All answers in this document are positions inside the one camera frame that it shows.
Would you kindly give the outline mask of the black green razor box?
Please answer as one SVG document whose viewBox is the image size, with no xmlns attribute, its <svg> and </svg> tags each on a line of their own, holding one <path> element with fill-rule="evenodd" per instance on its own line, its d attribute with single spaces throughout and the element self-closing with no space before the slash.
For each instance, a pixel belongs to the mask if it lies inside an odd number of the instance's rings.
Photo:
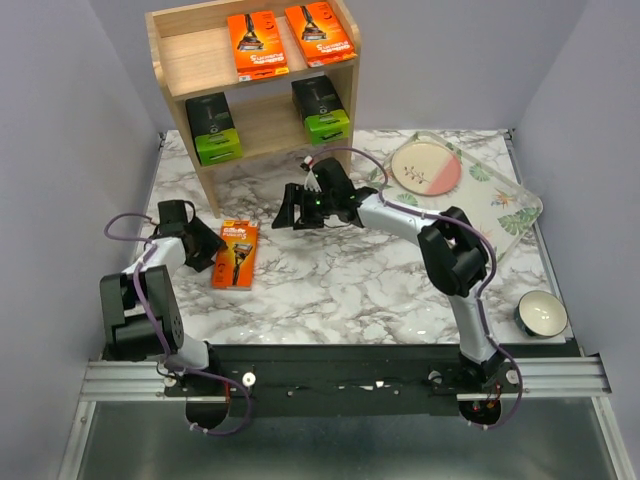
<svg viewBox="0 0 640 480">
<path fill-rule="evenodd" d="M 243 156 L 238 131 L 224 93 L 188 99 L 185 107 L 194 148 L 203 167 Z"/>
<path fill-rule="evenodd" d="M 332 143 L 348 137 L 349 117 L 326 75 L 293 81 L 291 90 L 293 104 L 311 145 Z"/>
</svg>

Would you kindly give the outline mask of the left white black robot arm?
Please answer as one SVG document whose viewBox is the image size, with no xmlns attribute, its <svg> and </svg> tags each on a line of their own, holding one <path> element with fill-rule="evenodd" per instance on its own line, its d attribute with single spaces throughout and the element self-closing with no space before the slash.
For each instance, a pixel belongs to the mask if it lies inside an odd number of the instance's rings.
<svg viewBox="0 0 640 480">
<path fill-rule="evenodd" d="M 222 380 L 212 364 L 212 348 L 185 333 L 172 277 L 186 266 L 200 273 L 214 264 L 225 241 L 197 215 L 193 202 L 158 204 L 152 234 L 133 237 L 141 255 L 99 283 L 105 334 L 103 357 L 113 361 L 160 360 L 171 369 L 189 369 L 187 382 L 201 395 L 214 393 Z"/>
</svg>

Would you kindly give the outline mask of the black green razor box front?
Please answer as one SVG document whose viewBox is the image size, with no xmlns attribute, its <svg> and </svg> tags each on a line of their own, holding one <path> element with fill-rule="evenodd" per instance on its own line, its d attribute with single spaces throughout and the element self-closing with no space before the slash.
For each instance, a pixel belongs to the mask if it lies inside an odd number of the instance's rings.
<svg viewBox="0 0 640 480">
<path fill-rule="evenodd" d="M 194 148 L 203 167 L 243 156 L 238 131 L 224 93 L 188 99 L 185 107 Z"/>
</svg>

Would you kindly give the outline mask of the orange razor box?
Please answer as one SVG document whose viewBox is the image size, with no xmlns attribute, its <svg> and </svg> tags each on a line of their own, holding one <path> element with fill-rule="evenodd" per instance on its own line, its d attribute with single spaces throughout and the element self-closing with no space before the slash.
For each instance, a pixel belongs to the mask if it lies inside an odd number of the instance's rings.
<svg viewBox="0 0 640 480">
<path fill-rule="evenodd" d="M 214 289 L 249 290 L 254 278 L 259 223 L 253 220 L 225 219 L 220 237 L 227 248 L 218 252 L 212 269 Z"/>
<path fill-rule="evenodd" d="M 275 14 L 270 10 L 227 18 L 240 82 L 287 75 L 289 66 Z"/>
<path fill-rule="evenodd" d="M 354 44 L 328 2 L 291 6 L 284 12 L 309 67 L 317 68 L 357 57 Z"/>
</svg>

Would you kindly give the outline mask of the light wooden two-tier shelf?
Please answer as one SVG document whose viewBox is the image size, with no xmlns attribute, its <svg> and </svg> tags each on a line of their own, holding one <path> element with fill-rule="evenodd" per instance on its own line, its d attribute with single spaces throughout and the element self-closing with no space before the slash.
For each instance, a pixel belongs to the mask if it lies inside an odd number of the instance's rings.
<svg viewBox="0 0 640 480">
<path fill-rule="evenodd" d="M 186 102 L 191 98 L 220 92 L 228 94 L 264 84 L 239 80 L 227 27 L 228 17 L 260 10 L 273 11 L 289 65 L 283 81 L 326 74 L 349 118 L 356 118 L 359 59 L 324 68 L 309 67 L 286 22 L 284 12 L 289 5 L 287 1 L 211 1 L 149 12 L 145 16 L 157 83 L 215 216 L 221 211 L 214 175 L 221 167 L 200 163 Z M 308 144 L 289 92 L 236 103 L 231 105 L 230 111 L 247 161 L 300 150 Z"/>
</svg>

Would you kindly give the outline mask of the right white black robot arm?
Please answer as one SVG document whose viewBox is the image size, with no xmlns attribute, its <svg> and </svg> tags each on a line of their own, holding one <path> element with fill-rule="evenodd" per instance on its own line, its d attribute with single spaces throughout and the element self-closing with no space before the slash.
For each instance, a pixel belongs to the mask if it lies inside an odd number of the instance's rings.
<svg viewBox="0 0 640 480">
<path fill-rule="evenodd" d="M 303 184 L 285 185 L 274 229 L 321 229 L 332 216 L 347 225 L 380 230 L 419 247 L 431 284 L 450 302 L 460 335 L 460 379 L 480 392 L 496 380 L 504 361 L 479 298 L 489 253 L 464 212 L 413 212 L 394 206 L 371 187 L 357 188 L 340 162 L 309 160 Z"/>
</svg>

